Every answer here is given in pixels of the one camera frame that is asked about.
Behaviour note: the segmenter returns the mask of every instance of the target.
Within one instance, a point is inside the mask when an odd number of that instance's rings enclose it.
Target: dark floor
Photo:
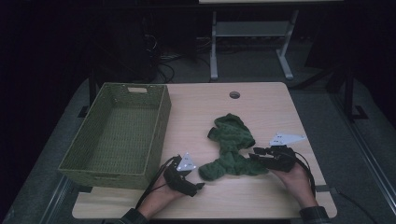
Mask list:
[[[286,80],[276,58],[275,46],[219,54],[219,79],[216,82],[278,81],[291,87],[320,72],[315,68],[304,67],[310,43],[293,42],[290,44],[287,58],[295,78]],[[203,53],[199,57],[197,61],[179,59],[167,63],[175,71],[173,82],[208,82],[209,54]],[[171,76],[172,71],[168,67],[160,67],[168,77]],[[162,77],[158,75],[153,83],[162,81]],[[354,123],[345,118],[339,105],[343,101],[343,91],[327,93],[327,82],[328,78],[325,77],[303,90],[290,91],[327,184],[356,201],[377,223],[396,223],[395,211],[389,206],[384,190],[378,185],[370,168],[370,161],[365,159],[362,150],[363,147],[370,149],[391,185],[396,186],[396,132],[359,81],[355,81],[354,105],[360,105],[368,119],[355,120]],[[12,218],[4,223],[106,223],[103,220],[77,220],[72,217],[71,210],[77,197],[78,186],[65,181],[57,172],[64,153],[83,121],[82,118],[78,118],[78,113],[88,104],[88,81],[85,81],[64,111],[35,168],[14,202]],[[363,137],[363,142],[359,140],[356,132]],[[69,185],[60,185],[61,181]],[[65,190],[65,194],[60,195],[62,189]],[[337,217],[332,219],[333,223],[374,223],[357,205],[341,194],[334,193],[333,199],[338,209]],[[264,220],[254,222],[266,223]],[[291,223],[301,223],[301,220],[295,219]]]

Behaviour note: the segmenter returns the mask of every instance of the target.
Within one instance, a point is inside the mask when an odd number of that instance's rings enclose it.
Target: woven basket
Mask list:
[[[165,85],[105,83],[59,171],[82,186],[145,189],[159,169],[170,109]]]

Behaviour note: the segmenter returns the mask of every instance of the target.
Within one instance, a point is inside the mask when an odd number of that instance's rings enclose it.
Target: dark green garment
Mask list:
[[[268,170],[258,161],[252,161],[239,154],[242,148],[256,144],[250,130],[244,122],[233,114],[215,119],[217,128],[212,128],[207,135],[213,141],[219,142],[219,158],[198,169],[204,180],[215,180],[228,175],[260,175]]]

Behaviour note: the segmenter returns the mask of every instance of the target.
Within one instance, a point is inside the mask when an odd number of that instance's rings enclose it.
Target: wooden table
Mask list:
[[[278,132],[305,135],[287,87],[283,83],[205,83],[168,85],[172,109],[163,145],[162,163],[189,152],[195,165],[202,166],[219,157],[219,145],[206,136],[216,118],[228,113],[239,116],[256,140],[255,147],[269,147]],[[239,99],[230,97],[240,93]],[[289,145],[308,160],[317,186],[326,185],[309,140]],[[252,149],[242,149],[248,156]],[[198,171],[187,176],[202,182]],[[75,218],[118,218],[136,205],[142,190],[93,188],[78,195]],[[318,203],[329,217],[336,208],[329,191],[317,193]],[[258,176],[226,175],[194,197],[170,204],[155,218],[293,218],[299,217],[297,202],[273,174]]]

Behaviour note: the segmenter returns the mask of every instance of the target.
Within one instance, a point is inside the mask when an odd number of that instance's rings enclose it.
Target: white metal stand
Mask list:
[[[212,50],[210,52],[210,77],[218,79],[218,61],[216,57],[217,36],[284,36],[285,41],[281,49],[276,50],[277,58],[287,79],[293,79],[286,51],[289,46],[298,10],[294,10],[289,21],[217,21],[216,11],[212,21]]]

